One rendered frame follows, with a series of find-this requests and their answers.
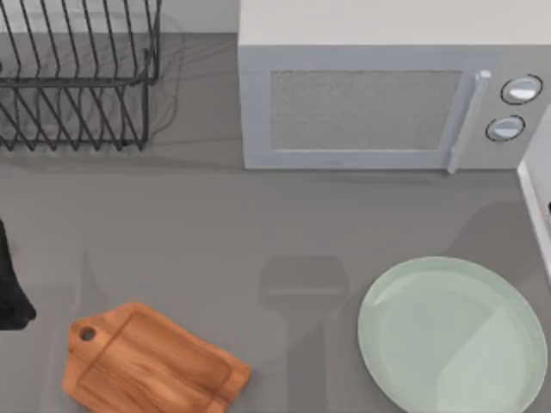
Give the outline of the microwave oven door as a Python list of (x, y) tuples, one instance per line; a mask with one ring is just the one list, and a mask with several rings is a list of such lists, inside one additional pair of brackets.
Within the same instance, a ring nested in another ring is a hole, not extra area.
[(245, 165), (445, 170), (492, 46), (240, 46)]

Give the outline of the pale microwave oven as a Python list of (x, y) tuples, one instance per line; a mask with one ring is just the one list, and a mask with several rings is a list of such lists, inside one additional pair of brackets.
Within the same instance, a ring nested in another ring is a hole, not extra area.
[[(492, 46), (500, 54), (458, 170), (513, 170), (551, 104), (551, 0), (241, 0), (240, 46)], [(543, 81), (512, 106), (501, 89), (526, 75)], [(523, 133), (487, 138), (495, 119), (517, 115)]]

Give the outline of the wooden cutting board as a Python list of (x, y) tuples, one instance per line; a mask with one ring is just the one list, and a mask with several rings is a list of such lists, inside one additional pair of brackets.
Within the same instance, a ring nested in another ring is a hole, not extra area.
[(69, 331), (63, 389), (91, 413), (226, 413), (251, 367), (142, 303)]

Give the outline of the pale green plate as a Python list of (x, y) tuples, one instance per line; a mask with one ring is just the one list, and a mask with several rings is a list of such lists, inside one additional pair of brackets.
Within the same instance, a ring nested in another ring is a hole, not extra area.
[(548, 345), (527, 299), (477, 263), (399, 263), (359, 307), (363, 363), (405, 413), (525, 413), (543, 388)]

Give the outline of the small microwave knob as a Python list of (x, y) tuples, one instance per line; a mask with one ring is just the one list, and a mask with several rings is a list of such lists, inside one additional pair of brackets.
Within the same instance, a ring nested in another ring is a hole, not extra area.
[(519, 137), (525, 128), (525, 121), (517, 115), (492, 120), (486, 127), (486, 136), (494, 142), (506, 142)]

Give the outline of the large microwave knob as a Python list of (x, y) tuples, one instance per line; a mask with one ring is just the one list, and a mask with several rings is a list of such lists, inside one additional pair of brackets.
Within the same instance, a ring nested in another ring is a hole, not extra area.
[(518, 106), (534, 101), (543, 90), (543, 81), (535, 75), (509, 80), (501, 89), (503, 102)]

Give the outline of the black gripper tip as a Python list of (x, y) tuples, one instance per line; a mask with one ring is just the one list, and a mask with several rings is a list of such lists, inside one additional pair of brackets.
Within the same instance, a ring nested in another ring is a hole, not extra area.
[(24, 330), (36, 315), (16, 277), (9, 241), (0, 219), (0, 331)]

